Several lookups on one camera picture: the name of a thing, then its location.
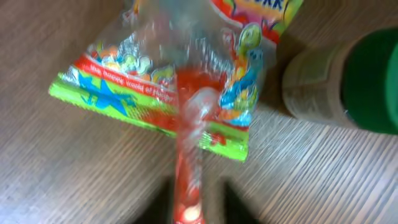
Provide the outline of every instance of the wooden table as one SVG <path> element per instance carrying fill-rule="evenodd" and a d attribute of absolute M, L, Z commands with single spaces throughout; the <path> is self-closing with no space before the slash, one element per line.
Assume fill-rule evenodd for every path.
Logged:
<path fill-rule="evenodd" d="M 125 223 L 172 175 L 174 141 L 49 97 L 61 69 L 121 1 L 0 2 L 0 223 Z M 205 213 L 223 179 L 272 223 L 394 223 L 398 137 L 285 116 L 280 71 L 297 52 L 398 25 L 396 0 L 305 0 L 278 49 L 244 164 L 205 154 Z"/>

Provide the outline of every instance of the cartoon character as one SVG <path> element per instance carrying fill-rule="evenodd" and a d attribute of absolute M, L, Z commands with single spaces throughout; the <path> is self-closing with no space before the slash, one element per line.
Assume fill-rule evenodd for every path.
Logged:
<path fill-rule="evenodd" d="M 93 77 L 83 77 L 83 75 L 79 73 L 79 83 L 80 87 L 89 93 L 87 99 L 81 96 L 81 99 L 87 105 L 95 104 L 95 107 L 101 110 L 112 106 L 124 116 L 127 116 L 127 111 L 123 105 L 123 102 L 125 102 L 125 104 L 128 106 L 136 107 L 136 103 L 134 101 L 136 99 L 135 96 L 131 94 L 113 93 L 109 89 L 109 86 L 106 84 L 105 80 L 101 80 L 101 85 L 98 88 L 93 84 Z"/>
<path fill-rule="evenodd" d="M 162 85 L 166 88 L 173 89 L 174 84 L 174 68 L 173 66 L 166 66 L 152 72 L 152 82 Z"/>
<path fill-rule="evenodd" d="M 245 57 L 248 50 L 255 49 L 260 45 L 262 36 L 257 24 L 247 25 L 239 38 L 238 55 Z"/>
<path fill-rule="evenodd" d="M 254 108 L 258 100 L 257 86 L 253 85 L 242 91 L 241 95 L 234 101 L 234 110 L 243 111 Z"/>
<path fill-rule="evenodd" d="M 263 69 L 262 51 L 258 48 L 262 37 L 259 26 L 250 24 L 243 29 L 239 38 L 238 49 L 235 50 L 234 34 L 227 29 L 224 29 L 223 32 L 224 39 L 230 45 L 236 69 L 227 84 L 227 89 L 221 96 L 220 106 L 232 109 L 237 98 L 247 99 L 250 94 L 249 87 L 254 84 L 257 74 Z"/>
<path fill-rule="evenodd" d="M 152 62 L 148 57 L 136 58 L 133 55 L 125 55 L 121 60 L 121 71 L 130 75 L 143 75 L 151 65 Z"/>
<path fill-rule="evenodd" d="M 254 85 L 257 80 L 257 74 L 261 73 L 264 68 L 264 60 L 262 57 L 262 50 L 253 49 L 247 52 L 248 57 L 248 70 L 245 75 L 235 81 L 230 88 L 227 88 L 222 94 L 220 99 L 220 106 L 222 108 L 231 109 L 234 106 L 234 102 L 242 93 L 247 90 L 250 86 Z"/>

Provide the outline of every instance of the transparent plastic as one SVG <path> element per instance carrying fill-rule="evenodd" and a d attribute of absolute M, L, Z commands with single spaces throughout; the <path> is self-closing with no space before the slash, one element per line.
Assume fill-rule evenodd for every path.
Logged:
<path fill-rule="evenodd" d="M 266 70 L 275 63 L 276 41 L 301 2 L 136 1 L 59 74 L 49 92 L 175 136 L 177 77 L 188 77 L 188 83 L 190 72 L 205 76 L 196 82 L 214 89 L 218 101 L 198 145 L 245 160 L 252 112 Z"/>

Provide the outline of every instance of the candy wrapper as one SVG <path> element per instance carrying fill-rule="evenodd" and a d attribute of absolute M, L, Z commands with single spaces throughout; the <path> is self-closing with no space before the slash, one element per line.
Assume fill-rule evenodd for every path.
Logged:
<path fill-rule="evenodd" d="M 216 110 L 206 119 L 198 147 L 243 161 L 266 70 L 275 64 L 279 37 L 301 3 L 136 1 L 68 71 L 58 74 L 49 93 L 176 136 L 177 77 L 192 77 L 187 68 L 194 68 L 210 77 L 204 86 L 218 93 Z"/>

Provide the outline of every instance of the cartoon dinosaur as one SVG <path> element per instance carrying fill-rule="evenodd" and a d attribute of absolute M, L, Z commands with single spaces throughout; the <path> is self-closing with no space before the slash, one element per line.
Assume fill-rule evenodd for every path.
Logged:
<path fill-rule="evenodd" d="M 257 74 L 264 68 L 262 51 L 260 49 L 248 50 L 249 68 L 246 74 L 238 81 L 235 81 L 231 88 L 228 88 L 221 96 L 220 106 L 231 109 L 234 101 L 243 90 L 248 89 L 257 80 Z"/>
<path fill-rule="evenodd" d="M 164 68 L 160 68 L 154 70 L 152 72 L 152 82 L 162 85 L 166 88 L 173 87 L 173 77 L 174 77 L 174 68 L 173 66 L 166 66 Z"/>
<path fill-rule="evenodd" d="M 243 30 L 239 37 L 237 55 L 246 57 L 248 50 L 255 49 L 261 43 L 261 29 L 257 24 L 249 24 Z"/>
<path fill-rule="evenodd" d="M 136 107 L 136 103 L 134 102 L 135 97 L 133 95 L 113 93 L 109 89 L 109 86 L 106 84 L 105 80 L 101 80 L 101 86 L 99 88 L 95 86 L 92 81 L 93 77 L 85 78 L 79 73 L 80 87 L 89 93 L 87 99 L 81 96 L 81 99 L 87 105 L 95 104 L 95 107 L 101 110 L 112 106 L 124 116 L 127 116 L 127 112 L 122 104 L 123 101 L 126 102 L 128 106 Z"/>

